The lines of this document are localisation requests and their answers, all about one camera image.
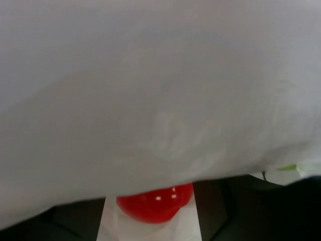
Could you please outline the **red fake apple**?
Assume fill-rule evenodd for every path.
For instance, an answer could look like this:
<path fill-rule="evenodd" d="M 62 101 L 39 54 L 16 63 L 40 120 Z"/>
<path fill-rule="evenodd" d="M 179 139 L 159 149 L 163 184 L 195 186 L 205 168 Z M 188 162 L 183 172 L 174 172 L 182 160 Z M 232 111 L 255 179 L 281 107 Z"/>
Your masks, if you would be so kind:
<path fill-rule="evenodd" d="M 144 223 L 164 223 L 189 203 L 194 193 L 191 183 L 116 198 L 129 217 Z"/>

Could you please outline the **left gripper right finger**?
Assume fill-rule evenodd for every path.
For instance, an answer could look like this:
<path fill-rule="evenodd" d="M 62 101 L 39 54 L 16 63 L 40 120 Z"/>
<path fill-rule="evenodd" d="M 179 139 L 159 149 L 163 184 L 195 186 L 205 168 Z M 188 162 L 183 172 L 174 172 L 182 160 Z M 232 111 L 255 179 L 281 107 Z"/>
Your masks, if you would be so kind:
<path fill-rule="evenodd" d="M 320 177 L 246 175 L 193 184 L 202 240 L 320 240 Z"/>

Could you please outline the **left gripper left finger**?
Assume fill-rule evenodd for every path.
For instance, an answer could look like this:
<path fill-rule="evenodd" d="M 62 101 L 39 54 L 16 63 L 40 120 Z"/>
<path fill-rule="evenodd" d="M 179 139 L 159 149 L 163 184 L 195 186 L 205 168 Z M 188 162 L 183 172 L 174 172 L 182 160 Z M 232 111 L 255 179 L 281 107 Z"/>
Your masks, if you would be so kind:
<path fill-rule="evenodd" d="M 105 199 L 55 206 L 1 231 L 1 241 L 97 240 Z"/>

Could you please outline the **white plastic bag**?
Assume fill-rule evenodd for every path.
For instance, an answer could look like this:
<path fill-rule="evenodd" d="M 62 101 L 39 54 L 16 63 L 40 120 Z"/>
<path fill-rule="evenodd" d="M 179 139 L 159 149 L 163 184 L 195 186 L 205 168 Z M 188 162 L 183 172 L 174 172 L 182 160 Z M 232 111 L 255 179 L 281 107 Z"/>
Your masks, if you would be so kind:
<path fill-rule="evenodd" d="M 320 1 L 1 1 L 1 229 L 320 161 Z"/>

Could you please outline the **green fake fruit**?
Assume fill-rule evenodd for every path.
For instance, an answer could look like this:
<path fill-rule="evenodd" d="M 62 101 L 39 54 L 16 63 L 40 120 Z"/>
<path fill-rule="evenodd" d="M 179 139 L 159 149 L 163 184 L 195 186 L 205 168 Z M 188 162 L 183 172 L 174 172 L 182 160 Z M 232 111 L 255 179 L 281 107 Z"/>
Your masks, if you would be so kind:
<path fill-rule="evenodd" d="M 278 168 L 278 171 L 292 171 L 292 170 L 296 170 L 297 169 L 297 165 L 289 165 L 286 167 L 282 167 L 282 168 Z"/>

